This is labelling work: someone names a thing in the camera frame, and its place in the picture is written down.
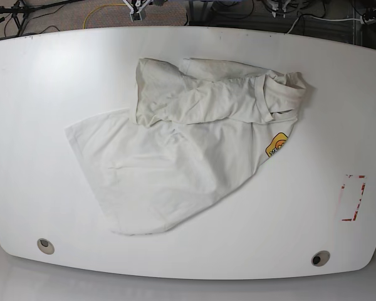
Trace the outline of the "white T-shirt yellow logo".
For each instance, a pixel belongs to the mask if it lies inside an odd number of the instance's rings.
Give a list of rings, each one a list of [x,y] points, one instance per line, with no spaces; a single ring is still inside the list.
[[[306,96],[298,72],[142,58],[128,109],[65,134],[110,230],[166,232],[252,177],[286,142]]]

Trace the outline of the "white power strip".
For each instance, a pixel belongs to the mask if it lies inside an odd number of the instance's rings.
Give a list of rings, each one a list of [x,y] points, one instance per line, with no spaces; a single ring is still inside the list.
[[[376,8],[367,9],[363,13],[360,21],[362,24],[376,23]]]

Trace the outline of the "black tripod stand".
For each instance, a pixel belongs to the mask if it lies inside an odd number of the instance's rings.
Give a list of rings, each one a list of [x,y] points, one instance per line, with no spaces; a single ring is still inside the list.
[[[12,38],[18,38],[21,37],[24,34],[24,30],[27,27],[27,22],[29,20],[29,17],[31,14],[38,12],[40,10],[45,9],[51,9],[51,8],[62,8],[63,6],[66,6],[67,4],[73,4],[78,3],[79,0],[70,0],[70,1],[58,1],[55,3],[49,3],[49,4],[28,4],[26,1],[16,1],[10,8],[6,8],[5,6],[0,6],[0,15],[4,15],[0,18],[0,24],[4,22],[7,18],[9,18],[8,22],[10,20],[13,20],[17,32],[15,35],[8,36],[6,34],[6,24],[4,26],[4,37],[0,38],[0,41],[2,40],[8,40]]]

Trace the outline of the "red tape rectangle marking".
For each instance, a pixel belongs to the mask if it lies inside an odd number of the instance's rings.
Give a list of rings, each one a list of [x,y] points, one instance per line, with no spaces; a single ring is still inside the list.
[[[365,191],[367,177],[348,174],[341,186],[337,217],[340,221],[355,221]]]

